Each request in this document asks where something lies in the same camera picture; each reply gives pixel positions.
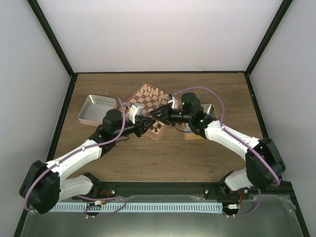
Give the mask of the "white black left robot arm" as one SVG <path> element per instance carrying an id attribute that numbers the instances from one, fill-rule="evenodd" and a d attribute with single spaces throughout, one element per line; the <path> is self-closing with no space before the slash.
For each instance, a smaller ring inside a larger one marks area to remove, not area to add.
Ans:
<path id="1" fill-rule="evenodd" d="M 34 162 L 20 188 L 26 211 L 36 210 L 45 214 L 57 202 L 71 197 L 98 201 L 101 182 L 92 174 L 85 173 L 77 178 L 69 176 L 108 153 L 122 136 L 134 133 L 141 137 L 154 125 L 155 119 L 134 111 L 131 120 L 126 120 L 117 109 L 107 111 L 96 131 L 78 148 L 46 163 Z"/>

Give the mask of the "gold tin box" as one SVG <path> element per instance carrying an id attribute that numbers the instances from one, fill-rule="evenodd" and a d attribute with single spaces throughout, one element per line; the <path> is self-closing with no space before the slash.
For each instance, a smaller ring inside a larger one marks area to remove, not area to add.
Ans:
<path id="1" fill-rule="evenodd" d="M 217 118 L 214 105 L 212 105 L 212 104 L 203 104 L 202 108 L 203 108 L 203 111 L 206 112 L 208 115 Z M 184 128 L 184 131 L 185 131 L 184 138 L 186 140 L 200 140 L 200 139 L 203 139 L 201 136 L 198 136 L 198 135 L 194 134 L 191 131 L 188 123 L 185 123 L 183 125 L 183 128 Z"/>

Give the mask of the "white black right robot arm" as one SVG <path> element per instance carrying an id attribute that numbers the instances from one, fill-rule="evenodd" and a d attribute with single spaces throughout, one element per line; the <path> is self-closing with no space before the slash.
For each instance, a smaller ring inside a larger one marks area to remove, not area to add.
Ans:
<path id="1" fill-rule="evenodd" d="M 244 169 L 232 171 L 221 179 L 219 192 L 223 198 L 230 199 L 246 187 L 265 190 L 280 185 L 280 175 L 286 167 L 272 139 L 247 136 L 225 126 L 203 109 L 192 92 L 182 95 L 180 109 L 174 96 L 168 97 L 168 103 L 150 111 L 150 116 L 165 125 L 187 123 L 195 135 L 228 148 L 245 161 Z"/>

